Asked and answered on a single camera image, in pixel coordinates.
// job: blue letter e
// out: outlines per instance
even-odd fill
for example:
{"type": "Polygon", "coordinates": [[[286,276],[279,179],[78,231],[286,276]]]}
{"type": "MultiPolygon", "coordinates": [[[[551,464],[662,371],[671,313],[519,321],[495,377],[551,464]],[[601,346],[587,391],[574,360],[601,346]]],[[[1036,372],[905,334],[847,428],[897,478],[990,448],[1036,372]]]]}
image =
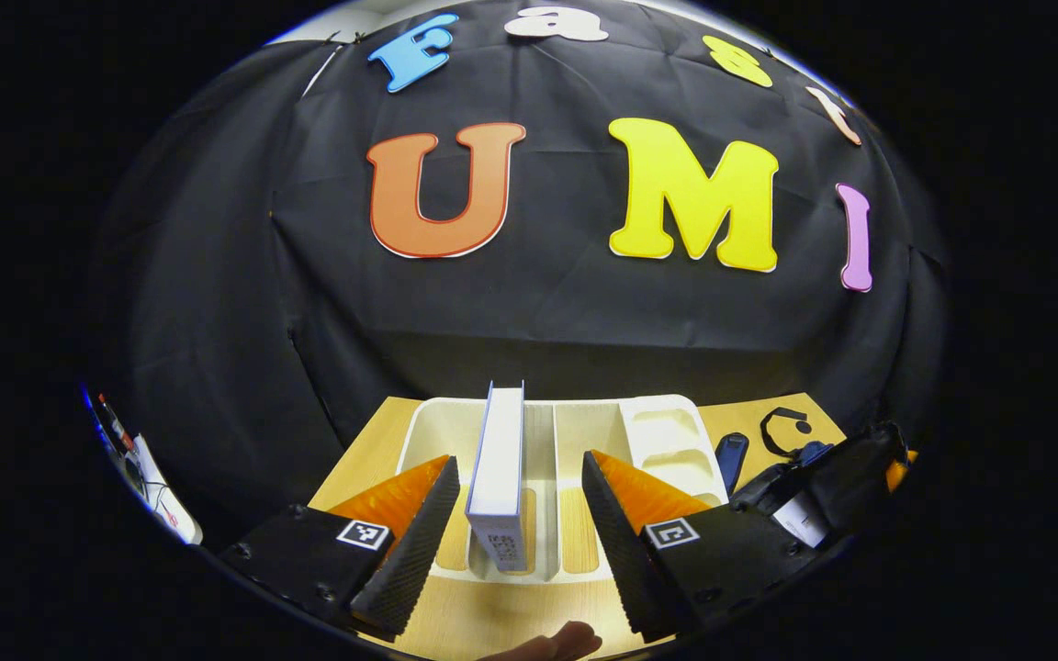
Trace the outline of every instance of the blue letter e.
{"type": "Polygon", "coordinates": [[[390,71],[387,92],[398,92],[449,61],[446,53],[430,55],[427,49],[446,49],[452,43],[452,33],[443,30],[442,25],[453,24],[457,20],[459,17],[455,14],[440,14],[370,53],[369,61],[382,59],[382,63],[390,71]]]}

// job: qr code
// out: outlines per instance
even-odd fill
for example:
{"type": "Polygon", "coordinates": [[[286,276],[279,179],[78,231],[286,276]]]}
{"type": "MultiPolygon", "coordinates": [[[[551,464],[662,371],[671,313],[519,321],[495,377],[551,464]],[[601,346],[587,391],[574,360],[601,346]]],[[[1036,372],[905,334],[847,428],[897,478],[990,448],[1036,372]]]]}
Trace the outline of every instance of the qr code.
{"type": "Polygon", "coordinates": [[[517,539],[511,535],[488,535],[488,544],[496,551],[497,561],[515,561],[517,554],[517,539]]]}

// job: foam letter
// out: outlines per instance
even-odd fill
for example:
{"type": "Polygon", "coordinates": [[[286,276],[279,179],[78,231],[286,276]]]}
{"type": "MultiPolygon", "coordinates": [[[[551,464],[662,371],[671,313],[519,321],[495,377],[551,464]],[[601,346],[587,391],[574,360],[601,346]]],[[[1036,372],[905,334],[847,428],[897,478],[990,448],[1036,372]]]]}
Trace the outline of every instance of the foam letter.
{"type": "Polygon", "coordinates": [[[847,184],[835,184],[835,191],[847,212],[847,263],[839,272],[839,280],[844,288],[868,292],[873,288],[873,272],[868,267],[868,198],[847,184]]]}
{"type": "Polygon", "coordinates": [[[705,45],[709,47],[710,54],[713,55],[713,59],[716,59],[723,70],[730,72],[737,76],[737,78],[744,78],[750,80],[752,84],[761,85],[761,87],[773,87],[773,80],[769,79],[768,73],[762,71],[762,68],[756,63],[756,59],[753,59],[753,55],[741,50],[737,45],[732,45],[728,41],[722,41],[720,38],[708,37],[706,35],[703,41],[705,41],[705,45]]]}
{"type": "Polygon", "coordinates": [[[394,41],[370,53],[369,61],[382,59],[390,72],[390,84],[386,91],[391,94],[423,78],[449,61],[446,53],[428,54],[427,49],[446,49],[452,43],[452,33],[442,25],[459,20],[455,14],[440,14],[415,30],[404,32],[394,41]]]}
{"type": "Polygon", "coordinates": [[[600,18],[590,12],[569,7],[529,7],[517,12],[505,24],[505,32],[516,37],[552,37],[554,34],[574,41],[602,41],[609,37],[599,30],[600,18]]]}
{"type": "Polygon", "coordinates": [[[612,252],[652,259],[671,255],[675,241],[663,228],[667,200],[693,259],[705,255],[729,215],[726,239],[717,244],[720,263],[773,271],[773,154],[752,143],[730,143],[713,176],[706,177],[671,125],[623,117],[609,123],[609,133],[626,145],[630,167],[626,221],[609,236],[612,252]]]}
{"type": "Polygon", "coordinates": [[[810,92],[810,96],[819,99],[819,104],[823,104],[823,110],[826,110],[826,116],[832,117],[832,124],[835,124],[836,129],[839,129],[841,133],[847,136],[847,140],[852,140],[857,146],[861,145],[860,137],[856,135],[856,131],[852,130],[852,127],[847,126],[847,121],[843,118],[843,109],[835,105],[835,100],[828,99],[826,94],[814,87],[807,87],[806,91],[810,92]]]}
{"type": "Polygon", "coordinates": [[[505,224],[512,144],[526,136],[519,124],[479,124],[456,134],[471,149],[468,205],[456,218],[437,221],[419,208],[423,157],[438,139],[430,133],[391,137],[370,148],[373,164],[370,226],[386,250],[406,258],[455,258],[491,241],[505,224]]]}

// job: orange letter u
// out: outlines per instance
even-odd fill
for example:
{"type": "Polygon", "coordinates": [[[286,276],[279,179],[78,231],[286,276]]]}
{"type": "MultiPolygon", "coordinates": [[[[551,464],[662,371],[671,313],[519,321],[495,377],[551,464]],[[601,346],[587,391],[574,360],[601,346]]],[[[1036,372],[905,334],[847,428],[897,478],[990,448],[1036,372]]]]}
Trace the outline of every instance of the orange letter u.
{"type": "Polygon", "coordinates": [[[509,158],[526,136],[519,124],[478,124],[456,134],[471,149],[468,205],[452,220],[432,220],[419,209],[423,157],[438,139],[430,133],[378,143],[365,158],[373,164],[370,226],[386,250],[404,258],[455,258],[496,237],[509,206],[509,158]]]}

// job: hand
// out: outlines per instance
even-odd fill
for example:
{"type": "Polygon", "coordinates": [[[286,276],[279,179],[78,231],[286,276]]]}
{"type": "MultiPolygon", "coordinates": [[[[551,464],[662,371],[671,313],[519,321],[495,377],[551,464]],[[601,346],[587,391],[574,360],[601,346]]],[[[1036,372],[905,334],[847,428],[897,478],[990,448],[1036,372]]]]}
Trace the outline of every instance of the hand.
{"type": "Polygon", "coordinates": [[[563,624],[553,637],[535,637],[512,649],[477,661],[574,661],[602,647],[602,640],[587,623],[563,624]]]}

